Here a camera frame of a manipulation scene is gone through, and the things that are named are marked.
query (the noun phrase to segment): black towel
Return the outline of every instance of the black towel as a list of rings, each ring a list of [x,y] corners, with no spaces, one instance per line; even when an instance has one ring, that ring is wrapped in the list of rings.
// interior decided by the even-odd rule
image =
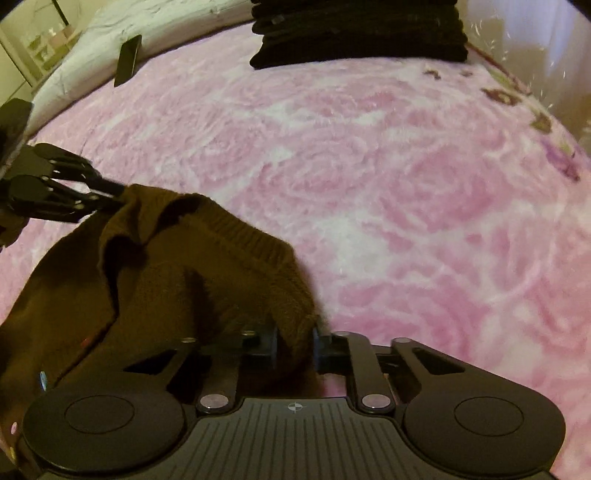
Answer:
[[[455,0],[262,0],[256,69],[363,57],[465,61],[467,37]]]

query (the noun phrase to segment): smartphone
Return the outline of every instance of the smartphone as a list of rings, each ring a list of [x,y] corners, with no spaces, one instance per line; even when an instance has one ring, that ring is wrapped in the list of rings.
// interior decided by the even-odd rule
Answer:
[[[123,45],[117,63],[117,72],[115,73],[115,86],[123,85],[131,80],[135,75],[135,63],[138,59],[139,48],[142,44],[142,36],[138,35]]]

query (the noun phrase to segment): knit sweater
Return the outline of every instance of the knit sweater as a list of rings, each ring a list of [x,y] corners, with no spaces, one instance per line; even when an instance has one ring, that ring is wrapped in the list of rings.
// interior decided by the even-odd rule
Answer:
[[[0,326],[0,428],[30,478],[20,424],[40,375],[53,388],[167,340],[264,323],[287,347],[265,379],[310,357],[314,302],[289,244],[198,194],[131,186],[121,199],[52,247]]]

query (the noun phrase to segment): floral blanket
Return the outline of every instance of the floral blanket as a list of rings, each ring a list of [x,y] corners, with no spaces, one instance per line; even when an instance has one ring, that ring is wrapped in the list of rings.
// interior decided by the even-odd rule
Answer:
[[[37,135],[105,177],[200,192],[291,243],[334,330],[411,337],[562,410],[591,469],[589,159],[490,65],[362,59],[254,71],[250,25],[169,51]],[[5,317],[73,227],[0,255]],[[327,382],[327,395],[338,394]]]

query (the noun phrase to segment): bed sheet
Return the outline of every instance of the bed sheet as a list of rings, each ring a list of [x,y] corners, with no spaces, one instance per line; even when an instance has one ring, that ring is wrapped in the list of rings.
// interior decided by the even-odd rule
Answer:
[[[254,71],[242,25],[151,59],[43,128],[106,177],[200,192],[291,243],[334,330],[411,337],[552,399],[554,473],[591,471],[589,159],[477,64],[359,59]],[[5,317],[72,226],[0,255]],[[335,394],[328,385],[326,394]]]

